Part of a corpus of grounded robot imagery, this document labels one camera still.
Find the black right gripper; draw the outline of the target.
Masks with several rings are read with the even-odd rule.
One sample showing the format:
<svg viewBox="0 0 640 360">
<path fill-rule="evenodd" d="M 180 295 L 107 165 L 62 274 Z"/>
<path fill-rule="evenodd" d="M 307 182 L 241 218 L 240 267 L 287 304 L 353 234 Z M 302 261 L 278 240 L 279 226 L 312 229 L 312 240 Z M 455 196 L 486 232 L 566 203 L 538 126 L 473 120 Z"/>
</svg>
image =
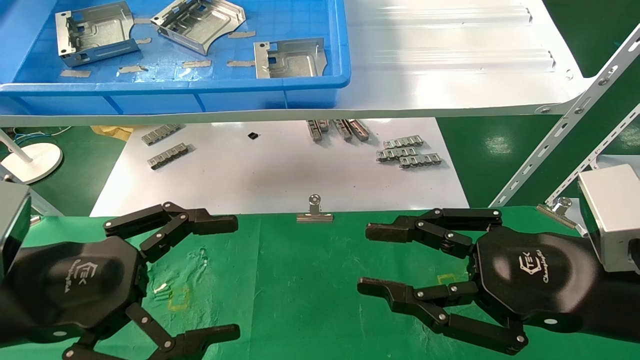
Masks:
<svg viewBox="0 0 640 360">
<path fill-rule="evenodd" d="M 391 312 L 412 316 L 436 334 L 511 356 L 529 344 L 523 324 L 558 333 L 603 333 L 596 292 L 602 266 L 589 242 L 502 225 L 502 212 L 491 208 L 434 208 L 398 215 L 392 223 L 369 223 L 365 237 L 371 241 L 416 242 L 457 259 L 472 254 L 475 282 L 415 288 L 361 277 L 357 290 L 386 300 Z M 462 231 L 488 233 L 474 244 Z M 500 325 L 446 312 L 474 301 Z"/>
</svg>

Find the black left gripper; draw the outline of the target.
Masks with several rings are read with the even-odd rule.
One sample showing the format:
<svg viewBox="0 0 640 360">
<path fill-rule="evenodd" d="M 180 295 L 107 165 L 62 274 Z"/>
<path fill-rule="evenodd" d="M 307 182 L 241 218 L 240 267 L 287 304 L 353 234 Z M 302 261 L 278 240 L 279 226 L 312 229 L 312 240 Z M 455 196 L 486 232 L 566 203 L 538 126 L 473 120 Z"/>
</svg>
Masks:
<svg viewBox="0 0 640 360">
<path fill-rule="evenodd" d="M 9 271 L 9 345 L 80 339 L 64 360 L 118 360 L 94 350 L 133 321 L 157 348 L 149 360 L 201 360 L 209 346 L 240 338 L 237 324 L 210 326 L 171 336 L 140 303 L 157 262 L 189 235 L 234 233 L 236 215 L 211 215 L 160 203 L 110 219 L 108 238 L 22 248 Z M 139 251 L 126 239 L 152 231 Z"/>
</svg>

